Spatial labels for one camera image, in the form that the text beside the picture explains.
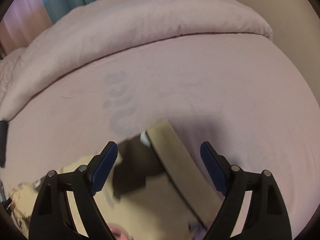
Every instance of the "ridged blue pad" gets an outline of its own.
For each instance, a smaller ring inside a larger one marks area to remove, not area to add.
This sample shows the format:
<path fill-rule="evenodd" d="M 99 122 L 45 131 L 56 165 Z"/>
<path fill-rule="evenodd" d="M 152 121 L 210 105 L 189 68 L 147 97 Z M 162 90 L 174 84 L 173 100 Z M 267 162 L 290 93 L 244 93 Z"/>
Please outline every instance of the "ridged blue pad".
<path fill-rule="evenodd" d="M 105 150 L 107 153 L 104 155 L 91 177 L 90 193 L 92 196 L 102 190 L 118 156 L 118 146 L 114 142 L 108 149 L 103 149 L 103 151 Z"/>
<path fill-rule="evenodd" d="M 226 178 L 205 143 L 201 144 L 200 155 L 215 188 L 224 196 L 227 194 Z"/>

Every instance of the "silver pin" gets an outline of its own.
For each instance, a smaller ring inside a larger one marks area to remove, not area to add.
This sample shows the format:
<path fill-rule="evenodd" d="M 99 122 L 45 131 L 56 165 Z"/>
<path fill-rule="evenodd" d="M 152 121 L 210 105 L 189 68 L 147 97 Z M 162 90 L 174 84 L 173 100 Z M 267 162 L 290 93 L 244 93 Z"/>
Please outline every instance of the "silver pin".
<path fill-rule="evenodd" d="M 54 174 L 56 174 L 56 171 L 54 170 L 48 172 L 49 177 L 52 177 Z"/>
<path fill-rule="evenodd" d="M 85 171 L 87 169 L 87 165 L 81 165 L 79 168 L 78 168 L 78 170 L 79 171 Z"/>
<path fill-rule="evenodd" d="M 264 170 L 263 173 L 264 173 L 264 175 L 266 175 L 267 177 L 270 177 L 270 176 L 271 176 L 271 172 L 268 171 L 268 170 Z"/>
<path fill-rule="evenodd" d="M 232 169 L 233 171 L 239 171 L 239 170 L 240 170 L 240 167 L 239 167 L 238 165 L 232 165 L 232 166 L 231 166 L 231 169 Z"/>

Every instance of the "bed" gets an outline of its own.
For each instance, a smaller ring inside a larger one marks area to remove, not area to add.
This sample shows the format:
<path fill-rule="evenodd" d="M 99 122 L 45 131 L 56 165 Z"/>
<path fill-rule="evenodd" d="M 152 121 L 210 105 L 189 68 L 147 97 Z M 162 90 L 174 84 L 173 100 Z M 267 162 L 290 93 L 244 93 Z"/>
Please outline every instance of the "bed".
<path fill-rule="evenodd" d="M 5 188 L 167 119 L 206 178 L 206 140 L 245 170 L 271 170 L 296 237 L 320 203 L 320 109 L 272 39 L 236 0 L 74 8 L 0 65 Z"/>

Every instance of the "black object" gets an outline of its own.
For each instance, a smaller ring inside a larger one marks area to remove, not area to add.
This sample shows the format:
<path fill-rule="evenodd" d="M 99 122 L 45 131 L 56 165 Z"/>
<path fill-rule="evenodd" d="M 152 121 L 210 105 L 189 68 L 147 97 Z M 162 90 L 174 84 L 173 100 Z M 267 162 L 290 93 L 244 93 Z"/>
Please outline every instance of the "black object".
<path fill-rule="evenodd" d="M 230 238 L 242 206 L 244 192 L 252 190 L 249 212 L 241 234 L 232 239 L 245 240 L 290 240 L 291 229 L 288 214 L 279 188 L 272 174 L 265 170 L 261 174 L 245 172 L 231 166 L 219 156 L 208 142 L 206 154 L 210 155 L 223 172 L 227 185 L 226 198 L 209 228 L 204 240 Z M 109 169 L 114 163 L 117 147 L 109 142 L 100 155 L 88 166 L 81 165 L 72 173 L 57 174 L 49 171 L 40 189 L 31 217 L 29 240 L 115 240 L 101 216 L 93 199 L 92 188 L 97 183 L 101 190 Z M 76 231 L 66 191 L 73 191 L 83 225 L 89 238 Z"/>
<path fill-rule="evenodd" d="M 0 121 L 0 167 L 3 168 L 5 164 L 5 152 L 7 146 L 7 135 L 8 135 L 9 124 L 7 121 Z"/>

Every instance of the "blue gripper pad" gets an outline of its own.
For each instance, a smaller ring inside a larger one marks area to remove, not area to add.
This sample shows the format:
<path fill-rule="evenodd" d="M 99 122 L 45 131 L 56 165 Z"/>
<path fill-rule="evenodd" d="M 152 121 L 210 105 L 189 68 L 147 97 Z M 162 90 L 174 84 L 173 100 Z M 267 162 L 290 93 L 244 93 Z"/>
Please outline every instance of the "blue gripper pad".
<path fill-rule="evenodd" d="M 117 144 L 109 142 L 101 154 L 93 157 L 89 163 L 88 179 L 91 182 L 89 192 L 92 196 L 102 190 L 117 156 Z"/>
<path fill-rule="evenodd" d="M 210 149 L 211 145 L 208 144 L 209 142 L 204 142 L 201 144 L 200 155 L 202 161 L 210 175 L 215 188 L 224 196 L 226 196 L 228 191 L 226 185 L 226 177 L 213 155 L 215 154 L 216 158 L 219 158 L 219 156 L 215 151 L 214 153 L 212 153 L 212 150 L 214 149 L 212 147 L 212 149 Z"/>

